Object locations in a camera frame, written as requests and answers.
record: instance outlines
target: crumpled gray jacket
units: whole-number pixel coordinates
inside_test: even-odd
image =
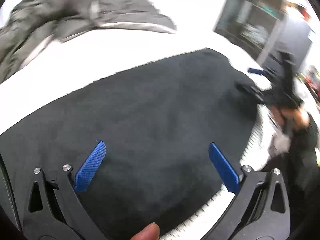
[[[64,42],[94,28],[173,33],[176,26],[147,0],[23,0],[0,30],[0,83],[48,36]]]

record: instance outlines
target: metal screw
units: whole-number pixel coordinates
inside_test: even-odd
[[[273,172],[274,172],[276,175],[279,175],[279,174],[281,173],[281,171],[280,171],[278,168],[273,169]]]
[[[34,174],[38,174],[40,171],[41,171],[41,168],[35,168],[35,169],[33,170],[33,173],[34,173]]]
[[[243,168],[243,170],[246,171],[246,172],[252,171],[252,168],[251,168],[249,165],[244,165],[242,168]]]
[[[68,170],[71,169],[71,165],[70,165],[70,164],[65,164],[65,165],[63,165],[62,169],[63,169],[64,171],[68,171]]]

